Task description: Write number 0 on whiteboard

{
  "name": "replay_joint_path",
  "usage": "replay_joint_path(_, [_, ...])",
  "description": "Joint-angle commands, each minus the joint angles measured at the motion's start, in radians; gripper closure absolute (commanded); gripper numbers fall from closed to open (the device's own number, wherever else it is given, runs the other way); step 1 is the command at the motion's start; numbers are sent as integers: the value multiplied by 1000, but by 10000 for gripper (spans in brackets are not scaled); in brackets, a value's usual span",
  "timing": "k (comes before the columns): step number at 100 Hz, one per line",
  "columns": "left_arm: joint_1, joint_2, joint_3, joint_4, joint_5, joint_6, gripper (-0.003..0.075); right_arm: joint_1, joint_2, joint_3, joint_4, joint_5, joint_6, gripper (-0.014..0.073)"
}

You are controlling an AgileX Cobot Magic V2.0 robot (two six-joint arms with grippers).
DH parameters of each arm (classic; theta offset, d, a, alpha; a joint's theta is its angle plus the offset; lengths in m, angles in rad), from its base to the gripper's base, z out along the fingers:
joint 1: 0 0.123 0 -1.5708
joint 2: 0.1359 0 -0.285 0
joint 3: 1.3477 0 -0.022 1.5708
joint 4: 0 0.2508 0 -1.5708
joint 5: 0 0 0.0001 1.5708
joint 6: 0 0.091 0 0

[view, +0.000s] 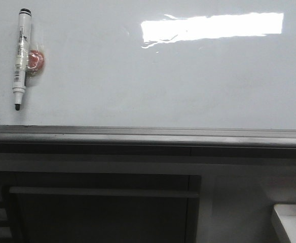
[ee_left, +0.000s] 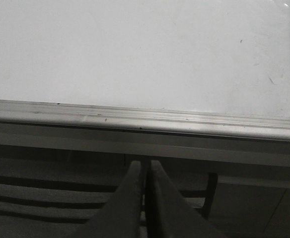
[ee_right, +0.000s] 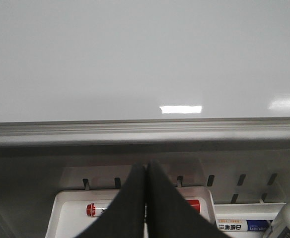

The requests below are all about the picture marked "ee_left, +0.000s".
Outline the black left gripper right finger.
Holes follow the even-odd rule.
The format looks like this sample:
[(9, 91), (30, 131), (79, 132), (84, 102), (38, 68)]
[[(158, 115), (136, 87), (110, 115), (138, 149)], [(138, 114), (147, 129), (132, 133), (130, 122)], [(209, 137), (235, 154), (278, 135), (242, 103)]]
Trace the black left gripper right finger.
[(159, 161), (146, 176), (146, 226), (149, 238), (223, 238), (185, 201)]

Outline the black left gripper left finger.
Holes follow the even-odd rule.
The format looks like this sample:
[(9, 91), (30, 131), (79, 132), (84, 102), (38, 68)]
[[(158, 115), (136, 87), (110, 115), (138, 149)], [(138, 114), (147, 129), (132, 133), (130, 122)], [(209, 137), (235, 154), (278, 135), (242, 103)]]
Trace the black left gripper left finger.
[(133, 161), (120, 186), (105, 206), (70, 237), (138, 238), (143, 187), (141, 163)]

